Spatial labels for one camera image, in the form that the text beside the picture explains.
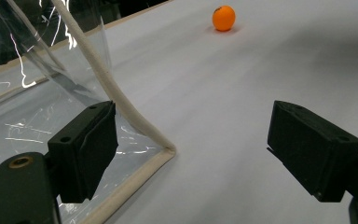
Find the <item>white table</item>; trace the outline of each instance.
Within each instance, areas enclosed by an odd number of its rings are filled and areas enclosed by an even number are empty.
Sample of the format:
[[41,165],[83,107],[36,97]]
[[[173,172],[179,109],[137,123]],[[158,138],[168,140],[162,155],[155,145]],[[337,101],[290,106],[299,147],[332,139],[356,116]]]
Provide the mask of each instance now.
[[349,223],[350,194],[319,203],[266,147],[274,100],[358,136],[358,0],[175,0],[107,36],[118,84],[178,148],[107,223]]

